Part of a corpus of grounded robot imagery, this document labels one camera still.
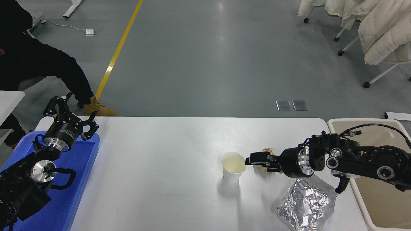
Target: white bin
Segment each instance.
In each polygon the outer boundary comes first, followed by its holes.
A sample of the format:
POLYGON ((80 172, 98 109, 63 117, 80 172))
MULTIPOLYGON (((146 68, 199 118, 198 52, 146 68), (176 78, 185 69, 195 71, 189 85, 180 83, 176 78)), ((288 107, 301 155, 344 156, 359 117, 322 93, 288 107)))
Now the white bin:
MULTIPOLYGON (((332 119, 327 124, 331 133, 340 133, 347 128, 367 123, 395 127, 409 138, 404 127, 396 120, 332 119)), ((356 130, 361 130, 362 135, 350 139, 358 141, 361 146, 391 145, 411 152, 405 139, 392 129, 367 126, 356 130)), ((411 231, 411 190, 401 192, 393 185, 366 177, 351 180, 350 184, 369 230, 411 231)))

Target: paper cup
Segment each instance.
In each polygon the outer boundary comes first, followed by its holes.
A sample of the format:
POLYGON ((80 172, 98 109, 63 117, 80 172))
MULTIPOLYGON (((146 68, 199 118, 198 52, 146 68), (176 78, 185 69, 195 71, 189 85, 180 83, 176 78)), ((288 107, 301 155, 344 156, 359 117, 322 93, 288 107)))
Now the paper cup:
POLYGON ((223 178, 229 183, 237 182, 245 171, 244 157, 235 152, 225 154, 221 159, 221 164, 223 165, 223 178))

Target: white jacket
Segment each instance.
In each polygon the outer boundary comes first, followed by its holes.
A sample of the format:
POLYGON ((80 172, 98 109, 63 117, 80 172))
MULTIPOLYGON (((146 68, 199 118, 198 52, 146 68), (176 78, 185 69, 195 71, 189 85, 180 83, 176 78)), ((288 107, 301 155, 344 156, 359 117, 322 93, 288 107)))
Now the white jacket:
POLYGON ((342 18, 341 27, 351 29, 355 20, 362 21, 380 0, 302 0, 298 16, 305 16, 312 6, 325 6, 329 15, 342 18))
POLYGON ((358 30, 365 63, 411 61, 411 1, 382 0, 358 30))

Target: crumpled paper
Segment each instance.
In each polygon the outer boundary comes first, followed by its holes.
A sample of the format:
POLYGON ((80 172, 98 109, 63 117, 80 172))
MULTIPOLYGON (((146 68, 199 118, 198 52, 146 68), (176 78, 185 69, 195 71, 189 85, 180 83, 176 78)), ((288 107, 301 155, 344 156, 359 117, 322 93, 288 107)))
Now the crumpled paper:
POLYGON ((316 175, 297 178, 277 213, 297 231, 321 231, 334 212, 336 197, 335 188, 316 175))
MULTIPOLYGON (((269 152, 271 156, 274 155, 274 149, 273 148, 264 148, 262 150, 262 152, 269 152)), ((261 170, 262 172, 266 173, 267 172, 267 168, 261 166, 261 165, 254 165, 256 168, 258 168, 259 170, 261 170)))

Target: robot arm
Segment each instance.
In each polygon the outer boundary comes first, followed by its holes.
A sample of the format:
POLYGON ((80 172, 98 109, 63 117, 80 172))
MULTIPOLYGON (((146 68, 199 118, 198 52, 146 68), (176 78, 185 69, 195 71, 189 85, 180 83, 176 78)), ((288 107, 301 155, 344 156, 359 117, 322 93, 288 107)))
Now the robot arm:
POLYGON ((54 122, 44 136, 36 136, 33 141, 35 151, 0 173, 0 230, 7 226, 12 230, 17 218, 24 221, 40 211, 51 200, 47 195, 49 189, 66 189, 73 183, 76 172, 58 168, 53 161, 60 158, 62 152, 69 151, 78 136, 83 140, 90 139, 98 125, 94 121, 96 111, 86 121, 70 112, 67 100, 71 95, 50 100, 44 115, 54 117, 54 122), (90 130, 84 132, 83 126, 86 125, 90 130), (38 141, 39 136, 45 146, 38 141), (65 185, 53 185, 57 173, 70 174, 65 185))
MULTIPOLYGON (((288 177, 310 177, 314 171, 325 166, 332 170, 333 176, 340 178, 337 193, 341 193, 355 175, 385 181, 398 190, 411 189, 411 154, 394 146, 360 146, 347 136, 360 135, 361 131, 351 130, 364 126, 383 126, 380 124, 360 125, 347 129, 341 134, 313 135, 296 148, 285 149, 280 156, 269 152, 254 152, 246 158, 246 165, 261 165, 268 172, 283 172, 288 177)), ((401 133, 411 146, 408 138, 401 133)))

